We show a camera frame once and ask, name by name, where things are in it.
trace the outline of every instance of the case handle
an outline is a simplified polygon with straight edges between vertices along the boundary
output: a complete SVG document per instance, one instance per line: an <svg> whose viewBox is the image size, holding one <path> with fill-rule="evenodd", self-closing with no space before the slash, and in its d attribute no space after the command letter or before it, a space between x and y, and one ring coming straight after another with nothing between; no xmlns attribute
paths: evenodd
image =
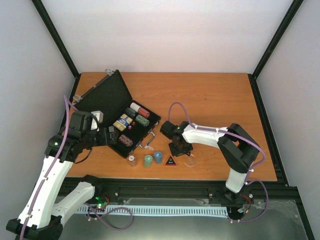
<svg viewBox="0 0 320 240"><path fill-rule="evenodd" d="M150 150L155 150L152 146L149 146L149 144L152 142L153 139L155 139L156 137L156 134L151 131L150 134L153 135L153 137L146 143L145 146L142 146L141 143L139 144L139 147L142 148L142 149L150 149Z"/></svg>

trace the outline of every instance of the case latch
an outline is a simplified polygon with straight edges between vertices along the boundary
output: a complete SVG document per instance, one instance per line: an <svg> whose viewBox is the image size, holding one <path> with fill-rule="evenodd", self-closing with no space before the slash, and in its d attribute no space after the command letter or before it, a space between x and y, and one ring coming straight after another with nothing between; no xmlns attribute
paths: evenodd
<svg viewBox="0 0 320 240"><path fill-rule="evenodd" d="M77 103L80 102L80 100L82 100L82 97L78 94L75 94L73 97L72 97Z"/></svg>
<svg viewBox="0 0 320 240"><path fill-rule="evenodd" d="M107 68L106 70L104 70L109 76L111 76L112 74L114 74L115 72L112 71L111 69Z"/></svg>

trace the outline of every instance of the gray floor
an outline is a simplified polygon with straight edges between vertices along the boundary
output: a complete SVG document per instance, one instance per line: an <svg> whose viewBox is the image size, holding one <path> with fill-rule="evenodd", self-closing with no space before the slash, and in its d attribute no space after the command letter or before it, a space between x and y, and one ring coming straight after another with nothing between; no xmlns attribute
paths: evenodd
<svg viewBox="0 0 320 240"><path fill-rule="evenodd" d="M245 217L259 214L262 205L254 205ZM108 216L107 220L123 227L128 216ZM292 201L272 201L270 209L252 223L231 224L213 217L135 217L130 228L116 231L99 221L88 221L83 215L73 215L64 227L61 240L307 240L296 205Z"/></svg>

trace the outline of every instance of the open black case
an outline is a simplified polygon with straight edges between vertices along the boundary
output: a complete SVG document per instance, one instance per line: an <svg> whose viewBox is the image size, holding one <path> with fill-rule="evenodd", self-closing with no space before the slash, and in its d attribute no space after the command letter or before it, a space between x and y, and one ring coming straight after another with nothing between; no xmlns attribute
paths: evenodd
<svg viewBox="0 0 320 240"><path fill-rule="evenodd" d="M150 113L150 116L147 118L149 120L148 126L143 126L133 120L135 125L131 124L131 129L127 127L123 131L120 131L115 128L119 132L118 138L124 134L133 141L133 145L130 147L124 145L119 140L114 145L108 145L123 158L126 158L139 146L161 119L159 115L133 100L119 70L108 72L106 77L94 85L83 96L78 98L75 96L74 99L76 100L74 106L80 111L103 112L103 122L99 125L101 128L112 126L113 123L125 113L126 108L130 108L131 103L138 104Z"/></svg>

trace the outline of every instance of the black aluminum frame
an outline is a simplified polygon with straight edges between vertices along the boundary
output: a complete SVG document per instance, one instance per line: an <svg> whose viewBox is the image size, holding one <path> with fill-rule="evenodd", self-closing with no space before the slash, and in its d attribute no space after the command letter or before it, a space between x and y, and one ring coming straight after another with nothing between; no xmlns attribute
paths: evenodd
<svg viewBox="0 0 320 240"><path fill-rule="evenodd" d="M78 72L73 60L71 59L62 39L59 36L57 29L55 28L50 16L43 5L41 0L31 0L37 9L39 15L41 16L45 26L50 32L54 42L56 43L58 49L60 50L66 64L70 68L75 81L71 91L70 100L75 94L81 74ZM271 200L295 200L297 208L302 219L304 229L306 231L307 237L310 240L314 240L315 237L311 230L303 203L301 201L299 191L297 187L289 186L286 173L278 152L276 141L271 129L271 125L268 120L267 112L264 103L261 98L260 90L257 84L257 79L266 65L271 54L275 50L278 42L285 33L287 27L289 26L291 20L295 16L299 7L303 3L303 0L293 0L287 13L285 14L283 20L281 21L278 29L276 30L272 40L267 46L261 60L256 66L252 74L248 74L250 85L252 88L252 93L255 99L257 110L261 119L263 131L266 137L270 155L272 158L273 166L276 172L277 181L271 182L266 181L265 186L268 190L269 198ZM66 121L66 115L63 118L62 124L64 125ZM77 177L66 177L59 196L66 196L69 194L79 183L81 178ZM102 179L102 184L108 193L114 193L110 195L110 200L112 202L121 203L123 200L129 198L188 198L188 199L206 199L211 203L220 203L223 206L231 207L232 204L229 202L216 202L210 197L211 193L219 191L224 185L225 181L190 181L190 180L140 180L140 179ZM259 183L253 183L246 187L246 191L249 191L254 195L256 199L264 199L265 193L261 188Z"/></svg>

